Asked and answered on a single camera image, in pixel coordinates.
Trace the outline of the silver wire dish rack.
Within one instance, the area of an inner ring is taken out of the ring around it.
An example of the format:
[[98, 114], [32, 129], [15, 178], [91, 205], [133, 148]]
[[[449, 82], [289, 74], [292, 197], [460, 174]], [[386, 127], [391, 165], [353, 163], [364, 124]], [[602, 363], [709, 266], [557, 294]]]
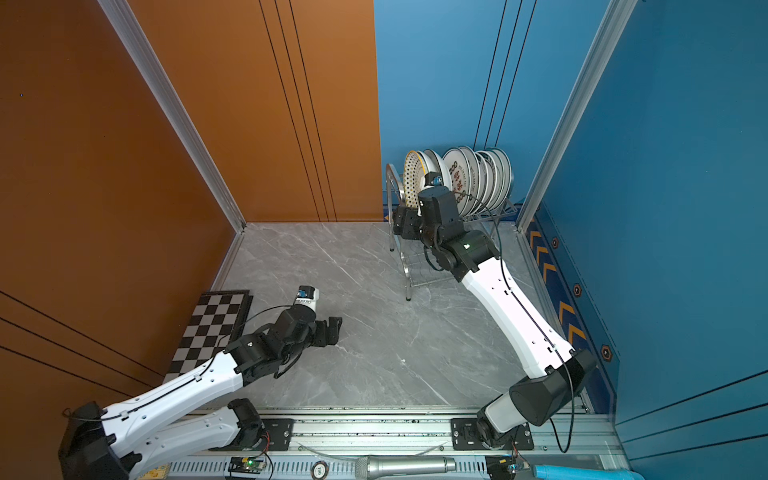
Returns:
[[425, 188], [408, 200], [411, 189], [401, 175], [389, 164], [385, 170], [386, 221], [389, 226], [389, 250], [399, 254], [405, 276], [405, 299], [413, 298], [419, 286], [413, 281], [408, 256], [402, 242], [417, 241], [422, 245], [424, 262], [437, 272], [446, 272], [457, 282], [478, 282], [481, 273], [502, 284], [501, 291], [515, 297], [513, 280], [508, 276], [500, 240], [493, 241], [483, 230], [468, 226], [482, 217], [465, 221], [459, 214], [456, 192], [442, 183], [443, 177], [429, 170]]

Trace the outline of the yellow rimmed dotted plate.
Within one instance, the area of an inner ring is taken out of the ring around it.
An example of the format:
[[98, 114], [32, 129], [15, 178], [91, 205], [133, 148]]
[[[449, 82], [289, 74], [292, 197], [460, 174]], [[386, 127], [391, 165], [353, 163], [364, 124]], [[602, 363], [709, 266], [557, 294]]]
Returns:
[[403, 185], [407, 208], [419, 207], [419, 193], [425, 188], [425, 178], [430, 172], [427, 161], [420, 151], [410, 151], [404, 162]]

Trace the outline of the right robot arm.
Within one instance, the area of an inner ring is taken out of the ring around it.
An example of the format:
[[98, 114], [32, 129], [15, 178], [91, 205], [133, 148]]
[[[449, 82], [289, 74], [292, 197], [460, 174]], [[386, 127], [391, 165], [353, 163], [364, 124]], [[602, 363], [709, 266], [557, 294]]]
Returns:
[[542, 426], [583, 390], [596, 369], [588, 350], [575, 349], [551, 326], [512, 278], [502, 246], [466, 227], [452, 191], [428, 187], [413, 202], [387, 203], [391, 239], [418, 240], [427, 262], [445, 271], [488, 311], [525, 373], [477, 414], [479, 436], [500, 448], [519, 427]]

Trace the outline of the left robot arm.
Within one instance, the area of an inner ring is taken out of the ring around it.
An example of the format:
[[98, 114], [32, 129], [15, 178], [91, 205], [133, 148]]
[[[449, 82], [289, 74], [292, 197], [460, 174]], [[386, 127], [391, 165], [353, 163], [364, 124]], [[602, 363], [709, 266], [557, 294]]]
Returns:
[[197, 419], [190, 412], [256, 380], [286, 373], [308, 347], [338, 343], [343, 320], [319, 320], [308, 304], [294, 304], [277, 320], [231, 341], [193, 370], [153, 390], [101, 407], [87, 403], [67, 413], [58, 459], [66, 479], [136, 479], [149, 470], [211, 448], [265, 444], [265, 425], [250, 400], [240, 398]]

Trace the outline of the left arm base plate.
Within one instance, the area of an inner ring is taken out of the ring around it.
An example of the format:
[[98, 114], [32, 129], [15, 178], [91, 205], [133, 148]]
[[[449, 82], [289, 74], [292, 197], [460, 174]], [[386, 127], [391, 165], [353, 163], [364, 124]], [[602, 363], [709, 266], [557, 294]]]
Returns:
[[284, 452], [289, 449], [293, 428], [294, 420], [290, 418], [263, 419], [258, 434], [238, 435], [229, 445], [211, 448], [211, 451]]

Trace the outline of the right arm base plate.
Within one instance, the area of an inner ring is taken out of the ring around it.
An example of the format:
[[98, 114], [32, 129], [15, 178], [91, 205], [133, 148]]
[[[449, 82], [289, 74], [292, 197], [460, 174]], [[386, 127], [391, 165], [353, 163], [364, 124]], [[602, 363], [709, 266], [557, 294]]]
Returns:
[[450, 420], [453, 448], [457, 451], [505, 450], [532, 451], [535, 448], [528, 424], [515, 427], [497, 440], [484, 440], [477, 418], [453, 418]]

